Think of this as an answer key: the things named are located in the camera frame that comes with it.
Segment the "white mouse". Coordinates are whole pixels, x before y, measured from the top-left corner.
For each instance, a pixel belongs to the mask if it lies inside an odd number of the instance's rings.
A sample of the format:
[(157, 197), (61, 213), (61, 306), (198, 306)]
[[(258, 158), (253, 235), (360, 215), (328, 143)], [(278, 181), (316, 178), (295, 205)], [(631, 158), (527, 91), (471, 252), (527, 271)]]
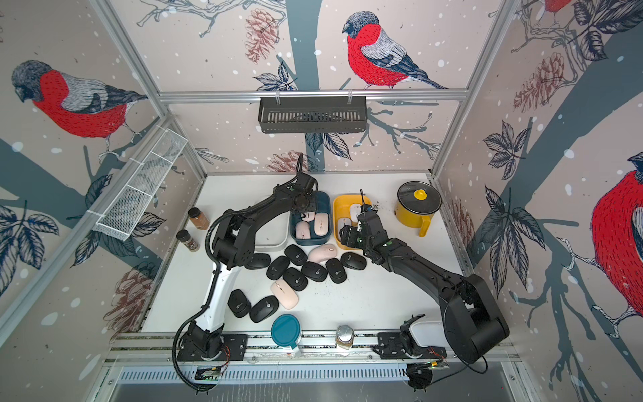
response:
[(358, 224), (358, 216), (363, 213), (361, 204), (352, 204), (349, 207), (350, 219), (353, 223)]
[(337, 222), (338, 233), (340, 233), (341, 230), (344, 227), (346, 227), (346, 226), (351, 227), (352, 225), (353, 225), (353, 221), (351, 221), (351, 219), (349, 219), (349, 218), (341, 218), (341, 219), (339, 219), (338, 222)]

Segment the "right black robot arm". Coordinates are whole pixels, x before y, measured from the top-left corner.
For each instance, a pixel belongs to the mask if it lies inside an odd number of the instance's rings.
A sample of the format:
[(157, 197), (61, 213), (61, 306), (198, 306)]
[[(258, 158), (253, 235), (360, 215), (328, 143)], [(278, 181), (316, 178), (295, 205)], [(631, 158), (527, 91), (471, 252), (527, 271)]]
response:
[(390, 237), (372, 208), (363, 208), (356, 226), (341, 228), (339, 239), (431, 296), (440, 306), (445, 339), (461, 361), (475, 363), (509, 337), (507, 321), (480, 276), (447, 271)]

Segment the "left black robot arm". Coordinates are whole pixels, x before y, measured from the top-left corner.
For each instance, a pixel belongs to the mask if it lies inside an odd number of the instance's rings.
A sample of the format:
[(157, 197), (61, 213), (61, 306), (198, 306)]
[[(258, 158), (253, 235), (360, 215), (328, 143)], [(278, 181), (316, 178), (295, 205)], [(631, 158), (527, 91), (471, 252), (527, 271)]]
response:
[(309, 212), (316, 209), (318, 181), (303, 172), (304, 156), (299, 155), (295, 176), (278, 184), (272, 194), (246, 209), (229, 209), (216, 219), (206, 232), (205, 253), (213, 263), (213, 276), (209, 292), (197, 313), (187, 318), (178, 328), (172, 340), (172, 366), (180, 380), (196, 394), (209, 393), (215, 385), (201, 385), (192, 382), (178, 364), (178, 350), (193, 346), (207, 358), (215, 358), (224, 348), (222, 332), (224, 311), (218, 307), (215, 293), (224, 296), (221, 281), (231, 283), (224, 274), (231, 273), (236, 266), (251, 261), (256, 247), (256, 234), (274, 218), (290, 212)]

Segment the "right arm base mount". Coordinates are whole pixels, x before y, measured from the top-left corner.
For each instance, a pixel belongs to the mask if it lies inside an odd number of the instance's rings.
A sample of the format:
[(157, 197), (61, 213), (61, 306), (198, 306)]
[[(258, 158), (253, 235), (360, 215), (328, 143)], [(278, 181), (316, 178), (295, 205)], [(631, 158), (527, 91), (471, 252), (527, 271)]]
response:
[(444, 360), (447, 358), (445, 348), (437, 346), (420, 347), (410, 338), (400, 332), (378, 333), (377, 343), (372, 348), (381, 359), (421, 359), (432, 358)]

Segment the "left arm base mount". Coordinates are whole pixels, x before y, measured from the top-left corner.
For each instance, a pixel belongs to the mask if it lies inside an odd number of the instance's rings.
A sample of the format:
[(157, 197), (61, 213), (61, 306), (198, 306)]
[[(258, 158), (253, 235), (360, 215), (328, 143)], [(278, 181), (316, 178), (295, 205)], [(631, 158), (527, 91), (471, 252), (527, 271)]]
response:
[(206, 361), (240, 362), (244, 360), (249, 336), (223, 334), (222, 336), (184, 335), (179, 343), (177, 361), (201, 363)]

